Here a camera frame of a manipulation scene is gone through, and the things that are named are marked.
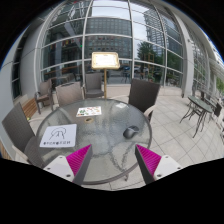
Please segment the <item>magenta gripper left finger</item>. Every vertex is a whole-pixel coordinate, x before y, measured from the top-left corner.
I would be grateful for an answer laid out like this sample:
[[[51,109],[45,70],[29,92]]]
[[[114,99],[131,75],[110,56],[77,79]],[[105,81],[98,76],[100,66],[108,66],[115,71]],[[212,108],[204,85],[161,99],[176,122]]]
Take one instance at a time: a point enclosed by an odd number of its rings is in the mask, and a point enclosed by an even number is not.
[[[68,156],[59,155],[44,170],[81,186],[92,155],[92,145],[87,145]]]

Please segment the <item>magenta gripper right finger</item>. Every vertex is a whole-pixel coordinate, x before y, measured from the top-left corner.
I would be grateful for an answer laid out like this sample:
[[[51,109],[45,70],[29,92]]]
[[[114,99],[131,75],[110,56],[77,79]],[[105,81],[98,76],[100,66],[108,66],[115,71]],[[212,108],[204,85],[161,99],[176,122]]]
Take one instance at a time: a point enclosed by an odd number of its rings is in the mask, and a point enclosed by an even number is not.
[[[169,155],[160,156],[141,145],[135,146],[135,156],[146,184],[182,169],[181,165]]]

